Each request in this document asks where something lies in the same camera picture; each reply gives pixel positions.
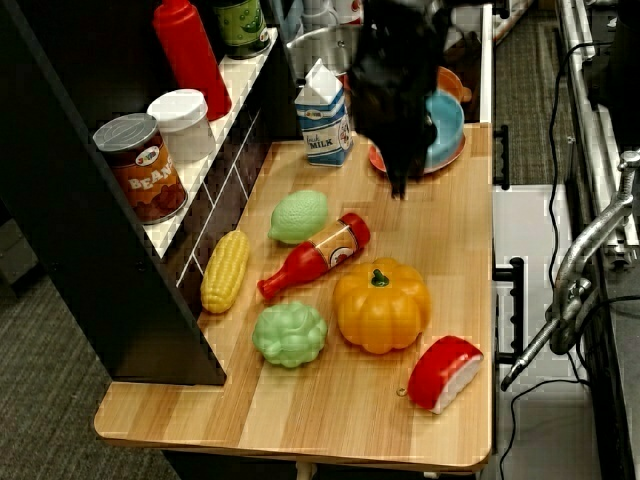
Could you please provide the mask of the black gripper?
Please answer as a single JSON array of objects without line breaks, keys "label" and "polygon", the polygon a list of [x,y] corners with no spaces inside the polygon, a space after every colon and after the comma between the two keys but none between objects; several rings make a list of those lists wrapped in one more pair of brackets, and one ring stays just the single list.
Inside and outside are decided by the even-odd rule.
[{"label": "black gripper", "polygon": [[353,126],[383,149],[393,199],[424,176],[436,140],[426,99],[437,86],[439,19],[366,19],[348,70]]}]

